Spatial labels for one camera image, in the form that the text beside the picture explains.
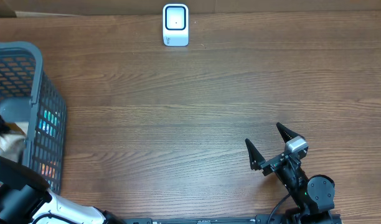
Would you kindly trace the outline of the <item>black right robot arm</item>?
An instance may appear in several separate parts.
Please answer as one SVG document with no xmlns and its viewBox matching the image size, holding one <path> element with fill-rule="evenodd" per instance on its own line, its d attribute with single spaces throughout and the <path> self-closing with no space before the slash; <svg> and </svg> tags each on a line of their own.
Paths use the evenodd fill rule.
<svg viewBox="0 0 381 224">
<path fill-rule="evenodd" d="M 277 122 L 276 127 L 285 143 L 284 151 L 266 160 L 249 140 L 245 140 L 252 170 L 263 175 L 274 173 L 288 194 L 268 215 L 257 215 L 256 223 L 341 223 L 340 215 L 333 215 L 335 183 L 326 175 L 307 177 L 301 159 L 308 153 L 304 136 Z"/>
</svg>

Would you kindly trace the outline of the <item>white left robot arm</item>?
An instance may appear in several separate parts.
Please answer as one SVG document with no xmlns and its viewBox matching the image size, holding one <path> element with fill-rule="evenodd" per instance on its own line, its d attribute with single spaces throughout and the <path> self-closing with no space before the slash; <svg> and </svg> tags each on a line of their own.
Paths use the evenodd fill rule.
<svg viewBox="0 0 381 224">
<path fill-rule="evenodd" d="M 71 202 L 22 165 L 23 139 L 0 115 L 0 223 L 123 223 L 108 211 Z"/>
</svg>

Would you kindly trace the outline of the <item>brown snack pouch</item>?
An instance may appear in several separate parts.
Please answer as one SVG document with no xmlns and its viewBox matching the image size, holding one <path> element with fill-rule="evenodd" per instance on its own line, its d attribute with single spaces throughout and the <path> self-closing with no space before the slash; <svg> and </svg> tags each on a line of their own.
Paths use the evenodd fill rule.
<svg viewBox="0 0 381 224">
<path fill-rule="evenodd" d="M 0 127 L 0 156 L 21 163 L 26 149 L 28 122 L 4 123 Z"/>
</svg>

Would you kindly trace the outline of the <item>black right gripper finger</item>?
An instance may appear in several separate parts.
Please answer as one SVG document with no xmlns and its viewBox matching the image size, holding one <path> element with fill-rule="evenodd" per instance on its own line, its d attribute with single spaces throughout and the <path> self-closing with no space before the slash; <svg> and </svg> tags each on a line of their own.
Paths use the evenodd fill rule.
<svg viewBox="0 0 381 224">
<path fill-rule="evenodd" d="M 251 170 L 261 170 L 261 165 L 266 162 L 265 158 L 249 139 L 245 140 L 245 144 L 248 149 Z"/>
<path fill-rule="evenodd" d="M 280 122 L 277 122 L 276 123 L 276 127 L 284 141 L 284 143 L 287 143 L 288 141 L 296 138 L 296 137 L 301 137 L 301 138 L 304 138 L 304 136 L 288 129 L 286 126 L 284 126 L 283 124 L 281 124 Z"/>
</svg>

